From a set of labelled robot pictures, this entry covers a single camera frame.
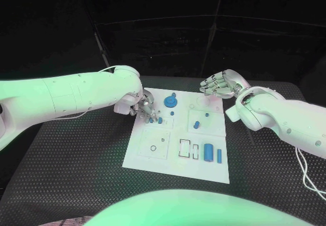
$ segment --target textured mat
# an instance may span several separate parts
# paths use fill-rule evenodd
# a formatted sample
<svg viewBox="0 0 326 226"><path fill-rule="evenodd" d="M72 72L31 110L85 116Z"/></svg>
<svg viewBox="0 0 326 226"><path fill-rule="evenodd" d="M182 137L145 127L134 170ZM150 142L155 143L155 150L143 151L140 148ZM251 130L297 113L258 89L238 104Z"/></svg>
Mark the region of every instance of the textured mat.
<svg viewBox="0 0 326 226"><path fill-rule="evenodd" d="M143 86L198 92L202 79L142 77ZM286 82L253 81L303 100ZM224 109L235 99L224 100ZM35 226L93 216L120 200L162 189L195 189L253 200L326 225L326 203L303 187L295 147L270 129L254 132L225 117L231 184L121 168L134 117L113 107L44 124L0 201L0 225ZM316 186L326 188L326 160L305 153Z"/></svg>

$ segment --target white cable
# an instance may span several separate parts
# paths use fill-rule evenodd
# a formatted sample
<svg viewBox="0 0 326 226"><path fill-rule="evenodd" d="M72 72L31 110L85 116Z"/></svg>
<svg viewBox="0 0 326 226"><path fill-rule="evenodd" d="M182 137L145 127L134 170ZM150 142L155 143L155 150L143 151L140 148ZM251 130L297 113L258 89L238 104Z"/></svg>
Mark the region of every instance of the white cable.
<svg viewBox="0 0 326 226"><path fill-rule="evenodd" d="M46 120L46 121L52 121L52 120L64 120L64 119L77 119L77 118L80 118L81 116L84 116L85 114L87 114L87 112L88 111L85 111L83 114L80 114L78 116L75 116L75 117L70 117L70 118L57 118L57 119L51 119L51 120Z"/></svg>
<svg viewBox="0 0 326 226"><path fill-rule="evenodd" d="M111 67L107 67L106 69L100 70L98 72L104 72L107 69L113 68L113 67L119 67L121 65L116 65L116 66L111 66Z"/></svg>
<svg viewBox="0 0 326 226"><path fill-rule="evenodd" d="M302 156L302 158L303 158L303 161L305 161L305 167L303 167L303 163L302 163L302 160L300 160L300 157L299 157L299 154L297 154L297 153L300 153L300 156ZM302 153L302 151L300 151L300 149L299 149L297 147L296 147L296 155L297 155L297 161L299 161L299 164L300 164L300 167L302 167L302 170L303 170L303 184L305 184L305 186L306 186L308 189L310 189L312 191L316 191L316 192L318 192L319 196L321 196L322 199L326 201L326 197L322 195L322 194L326 194L326 192L318 190L318 188L316 188L316 186L315 186L315 184L313 184L313 182L312 182L312 180L310 180L310 178L309 178L309 176L308 176L308 161L306 161L306 158L305 158L305 156L303 156L303 153ZM306 184L306 179L308 179L308 181L310 182L313 188L308 186L308 184Z"/></svg>

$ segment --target table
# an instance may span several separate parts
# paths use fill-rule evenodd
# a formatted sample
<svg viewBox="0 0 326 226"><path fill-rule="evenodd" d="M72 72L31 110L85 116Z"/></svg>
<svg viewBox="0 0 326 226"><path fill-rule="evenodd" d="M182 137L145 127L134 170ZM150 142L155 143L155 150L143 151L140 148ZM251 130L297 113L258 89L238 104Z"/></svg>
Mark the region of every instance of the table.
<svg viewBox="0 0 326 226"><path fill-rule="evenodd" d="M143 76L143 86L198 92L199 78ZM250 81L305 100L287 82ZM224 100L224 109L235 99ZM123 168L134 117L113 106L72 120L44 124L0 201L0 225L35 226L93 216L120 200L149 191L194 189L253 200L326 225L326 203L303 186L295 147L264 128L254 132L225 116L230 185ZM326 160L305 153L309 175L326 187Z"/></svg>

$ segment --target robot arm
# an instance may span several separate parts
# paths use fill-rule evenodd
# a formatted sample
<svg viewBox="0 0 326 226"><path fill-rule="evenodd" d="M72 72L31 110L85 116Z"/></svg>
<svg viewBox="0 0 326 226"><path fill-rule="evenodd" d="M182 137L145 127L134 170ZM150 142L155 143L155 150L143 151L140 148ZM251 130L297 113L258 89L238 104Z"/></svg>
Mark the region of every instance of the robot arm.
<svg viewBox="0 0 326 226"><path fill-rule="evenodd" d="M117 66L114 73L0 81L0 150L32 125L111 105L117 113L145 111L158 121L153 96L129 66Z"/></svg>
<svg viewBox="0 0 326 226"><path fill-rule="evenodd" d="M225 111L233 122L241 119L254 131L271 128L283 141L326 158L326 108L286 100L269 88L251 87L233 70L217 73L201 85L205 94L221 98L237 97L235 105Z"/></svg>

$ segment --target black background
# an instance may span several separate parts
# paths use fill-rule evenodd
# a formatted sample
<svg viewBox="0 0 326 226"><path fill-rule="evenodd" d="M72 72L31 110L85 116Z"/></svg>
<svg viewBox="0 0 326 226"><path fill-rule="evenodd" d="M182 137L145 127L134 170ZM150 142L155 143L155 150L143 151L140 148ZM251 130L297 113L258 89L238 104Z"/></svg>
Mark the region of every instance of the black background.
<svg viewBox="0 0 326 226"><path fill-rule="evenodd" d="M234 69L248 80L295 83L326 106L323 3L295 0L58 0L2 3L0 79L93 72L207 78ZM0 194L33 141L35 125L0 152Z"/></svg>

